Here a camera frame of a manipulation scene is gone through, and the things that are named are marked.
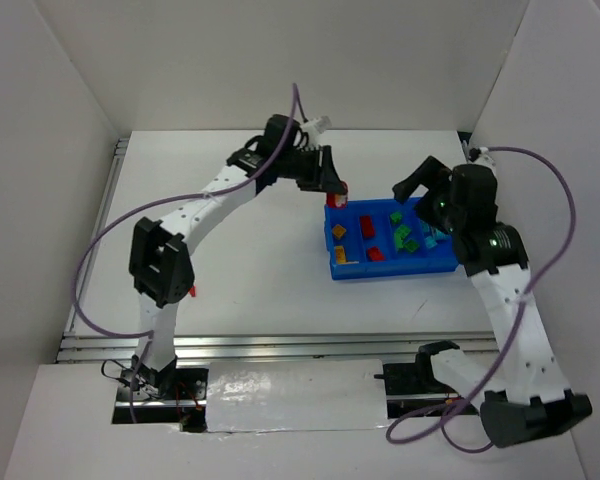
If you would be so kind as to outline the red yellow lego brick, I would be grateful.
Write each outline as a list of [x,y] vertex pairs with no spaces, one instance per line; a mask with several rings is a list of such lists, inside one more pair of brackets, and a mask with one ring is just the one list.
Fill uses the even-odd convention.
[[359,224],[361,235],[364,240],[371,240],[376,236],[376,230],[372,217],[370,215],[363,215],[359,217]]

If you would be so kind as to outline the small teal square lego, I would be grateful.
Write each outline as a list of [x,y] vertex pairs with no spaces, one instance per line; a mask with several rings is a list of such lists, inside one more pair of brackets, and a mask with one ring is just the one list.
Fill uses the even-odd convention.
[[424,240],[427,249],[433,249],[437,246],[437,241],[431,236],[426,236]]

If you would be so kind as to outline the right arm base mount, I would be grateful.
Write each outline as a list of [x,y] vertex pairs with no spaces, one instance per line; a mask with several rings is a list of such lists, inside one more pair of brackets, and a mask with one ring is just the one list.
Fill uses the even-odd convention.
[[460,396],[448,386],[430,386],[418,376],[416,364],[384,363],[374,379],[384,385],[388,418],[393,420],[420,408],[447,405]]

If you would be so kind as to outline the teal flower lego piece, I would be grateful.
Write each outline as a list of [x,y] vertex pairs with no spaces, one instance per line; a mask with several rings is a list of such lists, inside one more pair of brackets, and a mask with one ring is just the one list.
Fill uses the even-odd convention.
[[449,234],[432,226],[429,227],[429,235],[438,243],[451,240],[451,236]]

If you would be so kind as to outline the blue plastic sorting bin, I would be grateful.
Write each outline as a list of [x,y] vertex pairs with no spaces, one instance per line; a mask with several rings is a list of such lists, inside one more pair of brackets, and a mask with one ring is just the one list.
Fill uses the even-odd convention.
[[[414,211],[417,197],[412,197],[404,204],[393,199],[374,199],[351,201],[345,208],[324,208],[324,234],[326,249],[329,254],[329,268],[331,278],[334,280],[368,279],[376,277],[450,273],[457,269],[459,263],[452,249],[451,240],[437,242],[433,249],[427,249],[421,221]],[[399,211],[403,218],[397,225],[392,225],[389,215]],[[371,240],[364,240],[361,235],[359,217],[370,215],[372,217],[376,236]],[[331,229],[336,224],[346,228],[347,233],[341,240],[336,240]],[[393,233],[401,225],[411,228],[409,239],[414,239],[420,248],[409,253],[404,248],[397,251],[394,246]],[[334,247],[342,245],[345,249],[347,260],[359,260],[358,264],[337,264],[335,261]],[[377,246],[385,255],[382,262],[370,262],[366,250]]]

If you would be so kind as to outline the red teal lego stack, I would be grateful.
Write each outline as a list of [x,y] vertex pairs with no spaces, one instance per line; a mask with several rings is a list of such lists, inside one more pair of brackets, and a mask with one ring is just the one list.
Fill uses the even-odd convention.
[[372,246],[366,250],[366,256],[370,262],[382,262],[386,260],[385,255],[377,246]]

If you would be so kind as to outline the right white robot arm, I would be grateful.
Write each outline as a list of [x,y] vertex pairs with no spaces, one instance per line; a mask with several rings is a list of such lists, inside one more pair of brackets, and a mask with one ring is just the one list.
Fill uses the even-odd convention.
[[418,409],[441,414],[431,427],[397,438],[406,445],[436,431],[468,407],[474,407],[490,447],[507,448],[561,435],[593,412],[589,397],[572,390],[552,350],[533,289],[566,253],[573,239],[576,213],[569,213],[567,236],[558,252],[533,271],[518,230],[497,218],[498,182],[490,149],[474,149],[469,160],[453,168],[433,156],[393,187],[400,203],[424,187],[416,216],[450,236],[454,254],[478,291],[495,336],[499,354],[490,367],[473,361],[456,343],[439,341],[418,350],[416,367],[430,387],[449,387],[459,395],[450,404]]

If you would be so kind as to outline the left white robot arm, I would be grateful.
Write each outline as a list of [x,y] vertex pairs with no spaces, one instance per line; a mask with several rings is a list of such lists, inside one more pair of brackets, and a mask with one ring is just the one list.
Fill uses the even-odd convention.
[[202,240],[280,178],[295,181],[302,191],[346,195],[330,146],[319,143],[330,126],[326,116],[302,123],[271,116],[262,134],[227,159],[201,198],[158,220],[143,217],[135,224],[129,272],[139,295],[140,326],[153,336],[139,341],[132,369],[159,395],[170,392],[175,382],[177,309],[194,285],[191,256]]

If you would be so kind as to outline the green teal lego stack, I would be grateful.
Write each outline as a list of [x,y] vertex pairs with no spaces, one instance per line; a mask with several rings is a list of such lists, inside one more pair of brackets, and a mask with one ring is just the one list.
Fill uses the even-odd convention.
[[418,244],[418,242],[416,240],[409,239],[403,244],[403,247],[409,253],[414,253],[420,248],[420,245]]

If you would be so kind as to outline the small green lego brick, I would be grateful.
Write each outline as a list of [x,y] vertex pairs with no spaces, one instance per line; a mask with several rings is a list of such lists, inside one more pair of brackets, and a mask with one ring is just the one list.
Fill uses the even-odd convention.
[[392,225],[397,225],[402,221],[402,214],[399,211],[393,212],[389,215],[389,220]]

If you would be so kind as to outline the red yellow flower lego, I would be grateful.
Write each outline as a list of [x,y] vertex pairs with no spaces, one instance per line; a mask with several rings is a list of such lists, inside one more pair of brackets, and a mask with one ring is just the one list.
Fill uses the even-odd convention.
[[341,186],[343,191],[340,193],[327,193],[326,194],[326,206],[332,209],[342,209],[347,206],[348,203],[348,185],[342,181]]

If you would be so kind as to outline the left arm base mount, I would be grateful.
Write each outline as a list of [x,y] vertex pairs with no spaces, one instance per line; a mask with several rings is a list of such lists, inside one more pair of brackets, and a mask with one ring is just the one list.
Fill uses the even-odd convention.
[[178,369],[173,385],[164,393],[140,380],[131,391],[131,370],[127,368],[107,373],[102,364],[100,374],[116,383],[113,424],[174,424],[187,433],[207,430],[207,368]]

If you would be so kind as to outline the white foam board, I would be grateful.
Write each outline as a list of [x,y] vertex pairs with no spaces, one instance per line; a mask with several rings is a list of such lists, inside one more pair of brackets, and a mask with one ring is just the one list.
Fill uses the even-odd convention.
[[378,359],[215,362],[206,425],[213,433],[372,430],[389,424]]

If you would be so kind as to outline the green square lego brick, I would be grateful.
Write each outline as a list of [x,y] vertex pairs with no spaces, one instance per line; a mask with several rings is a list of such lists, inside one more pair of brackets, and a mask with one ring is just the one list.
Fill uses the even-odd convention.
[[411,233],[411,228],[407,225],[399,225],[393,233],[394,246],[397,251],[405,247],[408,237]]

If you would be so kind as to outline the yellow lego plate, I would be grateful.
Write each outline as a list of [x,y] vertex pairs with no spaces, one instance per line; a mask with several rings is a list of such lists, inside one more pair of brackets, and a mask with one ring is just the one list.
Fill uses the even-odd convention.
[[334,247],[334,255],[335,255],[335,261],[337,264],[346,264],[347,263],[346,252],[342,245],[336,245]]

